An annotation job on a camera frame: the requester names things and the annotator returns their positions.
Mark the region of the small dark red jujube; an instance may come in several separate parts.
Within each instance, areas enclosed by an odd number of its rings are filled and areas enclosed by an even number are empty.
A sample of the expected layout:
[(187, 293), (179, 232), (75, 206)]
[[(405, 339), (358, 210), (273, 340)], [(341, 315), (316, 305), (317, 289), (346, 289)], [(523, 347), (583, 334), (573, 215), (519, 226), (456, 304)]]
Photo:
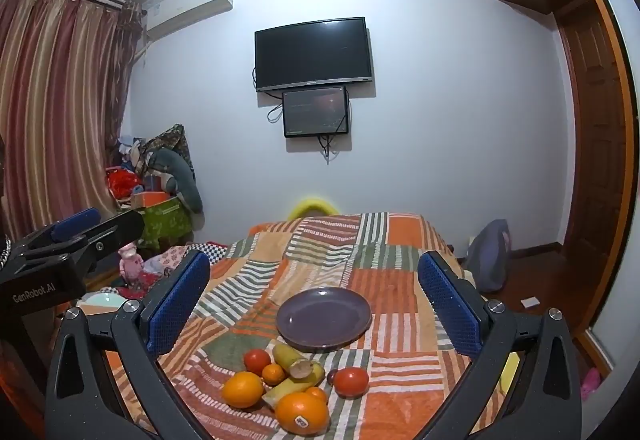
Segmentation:
[(337, 369), (334, 368), (334, 370), (329, 371), (328, 374), (326, 374), (326, 381), (328, 382), (328, 384), (330, 386), (334, 386), (335, 384), (335, 377), (337, 376)]

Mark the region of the pink toy figure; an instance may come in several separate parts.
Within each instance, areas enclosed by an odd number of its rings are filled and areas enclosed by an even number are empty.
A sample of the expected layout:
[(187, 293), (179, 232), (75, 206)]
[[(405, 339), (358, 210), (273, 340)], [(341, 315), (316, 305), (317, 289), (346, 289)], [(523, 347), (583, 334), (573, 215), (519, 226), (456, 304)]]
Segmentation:
[(119, 249), (119, 273), (126, 283), (136, 282), (143, 270), (143, 260), (138, 254), (135, 243), (126, 244)]

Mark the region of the white air conditioner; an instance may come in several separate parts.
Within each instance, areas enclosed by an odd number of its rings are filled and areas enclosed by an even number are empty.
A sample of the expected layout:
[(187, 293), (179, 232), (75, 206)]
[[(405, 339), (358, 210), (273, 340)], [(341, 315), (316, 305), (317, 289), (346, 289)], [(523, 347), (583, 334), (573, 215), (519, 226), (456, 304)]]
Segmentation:
[(233, 0), (163, 0), (148, 7), (146, 34), (156, 41), (232, 7)]

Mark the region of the small tangerine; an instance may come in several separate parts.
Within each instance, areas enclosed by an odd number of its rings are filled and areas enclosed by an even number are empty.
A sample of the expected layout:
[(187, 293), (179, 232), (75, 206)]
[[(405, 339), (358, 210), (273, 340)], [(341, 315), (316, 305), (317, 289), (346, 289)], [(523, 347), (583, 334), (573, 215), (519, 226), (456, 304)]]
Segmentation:
[(306, 394), (309, 394), (311, 397), (317, 398), (323, 403), (328, 402), (329, 398), (326, 393), (319, 387), (313, 386), (306, 389)]
[(288, 374), (277, 363), (268, 364), (262, 369), (262, 380), (269, 387), (278, 386), (286, 377), (288, 377)]

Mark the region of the stickered large orange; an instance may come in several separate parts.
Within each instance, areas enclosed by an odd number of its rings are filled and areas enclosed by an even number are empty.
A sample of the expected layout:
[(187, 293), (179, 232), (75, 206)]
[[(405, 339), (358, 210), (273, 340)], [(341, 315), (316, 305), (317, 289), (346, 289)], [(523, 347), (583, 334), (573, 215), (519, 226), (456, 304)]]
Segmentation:
[(293, 392), (283, 397), (274, 414), (285, 431), (300, 436), (320, 434), (328, 428), (330, 422), (326, 402), (308, 392)]

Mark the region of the small tomato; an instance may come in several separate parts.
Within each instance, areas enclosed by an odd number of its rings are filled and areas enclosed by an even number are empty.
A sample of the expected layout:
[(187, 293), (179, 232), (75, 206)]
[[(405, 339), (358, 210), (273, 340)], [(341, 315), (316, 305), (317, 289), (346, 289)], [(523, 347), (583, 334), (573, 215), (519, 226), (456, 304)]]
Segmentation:
[(264, 349), (250, 349), (244, 353), (243, 363), (247, 371), (260, 377), (264, 368), (271, 363), (271, 356)]

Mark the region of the sugarcane piece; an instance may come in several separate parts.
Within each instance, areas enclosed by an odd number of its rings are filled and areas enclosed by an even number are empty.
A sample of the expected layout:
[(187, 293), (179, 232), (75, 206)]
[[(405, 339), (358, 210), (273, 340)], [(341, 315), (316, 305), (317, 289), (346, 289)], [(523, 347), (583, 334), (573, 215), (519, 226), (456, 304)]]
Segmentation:
[(312, 373), (311, 360), (289, 345), (277, 342), (272, 348), (272, 356), (285, 373), (294, 379), (302, 379)]
[(318, 386), (326, 376), (326, 371), (316, 361), (303, 361), (292, 366), (292, 371), (283, 382), (268, 390), (262, 400), (274, 410), (278, 403), (289, 394), (305, 391)]

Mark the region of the black wall television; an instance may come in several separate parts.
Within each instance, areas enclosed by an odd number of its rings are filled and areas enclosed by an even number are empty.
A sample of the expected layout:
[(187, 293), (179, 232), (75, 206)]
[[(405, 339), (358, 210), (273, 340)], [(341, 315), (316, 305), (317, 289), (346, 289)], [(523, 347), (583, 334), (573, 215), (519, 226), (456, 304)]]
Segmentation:
[(363, 17), (259, 30), (254, 34), (254, 55), (259, 92), (373, 79), (369, 33)]

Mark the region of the purple ceramic plate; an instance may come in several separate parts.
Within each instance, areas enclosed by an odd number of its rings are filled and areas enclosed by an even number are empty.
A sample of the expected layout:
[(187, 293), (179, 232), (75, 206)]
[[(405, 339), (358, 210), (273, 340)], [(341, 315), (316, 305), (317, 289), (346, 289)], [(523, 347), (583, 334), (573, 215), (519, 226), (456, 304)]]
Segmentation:
[(367, 299), (341, 287), (302, 291), (288, 298), (276, 317), (280, 336), (288, 345), (304, 352), (349, 346), (366, 334), (371, 323)]

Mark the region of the yellow round cushion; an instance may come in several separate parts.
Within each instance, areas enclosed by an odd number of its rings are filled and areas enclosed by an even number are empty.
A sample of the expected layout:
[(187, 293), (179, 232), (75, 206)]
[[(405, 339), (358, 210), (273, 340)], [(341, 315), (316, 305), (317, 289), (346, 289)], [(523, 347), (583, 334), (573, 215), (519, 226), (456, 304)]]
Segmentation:
[(317, 197), (304, 198), (292, 209), (288, 215), (288, 221), (298, 218), (312, 217), (320, 215), (320, 217), (330, 217), (338, 215), (340, 212), (328, 201)]

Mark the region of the large tomato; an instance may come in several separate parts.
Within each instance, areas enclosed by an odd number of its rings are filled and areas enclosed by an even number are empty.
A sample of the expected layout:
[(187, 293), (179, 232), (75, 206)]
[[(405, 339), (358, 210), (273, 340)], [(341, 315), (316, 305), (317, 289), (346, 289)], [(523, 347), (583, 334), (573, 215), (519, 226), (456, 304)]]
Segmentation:
[(369, 375), (363, 368), (342, 368), (335, 372), (333, 387), (343, 398), (359, 398), (368, 391)]

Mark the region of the striped patchwork bed cover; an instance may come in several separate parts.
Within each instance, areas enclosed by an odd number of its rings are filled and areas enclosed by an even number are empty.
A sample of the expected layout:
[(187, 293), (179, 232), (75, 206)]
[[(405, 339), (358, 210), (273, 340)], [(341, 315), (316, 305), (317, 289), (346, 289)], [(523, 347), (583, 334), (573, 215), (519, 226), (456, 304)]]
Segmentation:
[(410, 439), (438, 410), (469, 365), (454, 347), (416, 277), (424, 252), (452, 253), (420, 215), (330, 215), (253, 227), (210, 268), (175, 347), (160, 358), (195, 417), (217, 439), (281, 439), (270, 408), (235, 411), (221, 399), (244, 353), (271, 350), (277, 313), (301, 291), (347, 288), (367, 299), (369, 329), (317, 361), (329, 371), (363, 368), (368, 392), (329, 397), (330, 439)]

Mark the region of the grey purple backpack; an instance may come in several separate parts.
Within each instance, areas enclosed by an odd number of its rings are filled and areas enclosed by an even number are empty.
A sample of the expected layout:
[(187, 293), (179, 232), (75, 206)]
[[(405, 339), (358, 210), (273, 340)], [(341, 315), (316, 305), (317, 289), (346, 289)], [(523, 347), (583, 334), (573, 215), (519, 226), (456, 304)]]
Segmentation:
[(495, 293), (506, 282), (506, 266), (511, 256), (511, 235), (506, 219), (489, 222), (473, 238), (465, 256), (476, 288), (482, 293)]

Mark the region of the small black wall monitor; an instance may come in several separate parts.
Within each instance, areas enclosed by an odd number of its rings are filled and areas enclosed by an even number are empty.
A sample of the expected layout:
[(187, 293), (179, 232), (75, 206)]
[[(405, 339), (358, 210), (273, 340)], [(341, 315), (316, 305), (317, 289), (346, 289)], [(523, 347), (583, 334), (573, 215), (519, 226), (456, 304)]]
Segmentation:
[(344, 86), (285, 91), (282, 109), (287, 139), (330, 137), (349, 132), (349, 97)]

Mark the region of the plain large orange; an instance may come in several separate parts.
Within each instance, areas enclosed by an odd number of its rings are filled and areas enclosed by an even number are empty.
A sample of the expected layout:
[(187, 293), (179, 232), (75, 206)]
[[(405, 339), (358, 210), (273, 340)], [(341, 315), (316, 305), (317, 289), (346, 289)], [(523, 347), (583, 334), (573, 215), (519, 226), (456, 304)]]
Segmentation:
[(265, 392), (262, 379), (252, 372), (237, 372), (221, 389), (221, 397), (230, 408), (251, 408), (262, 400)]

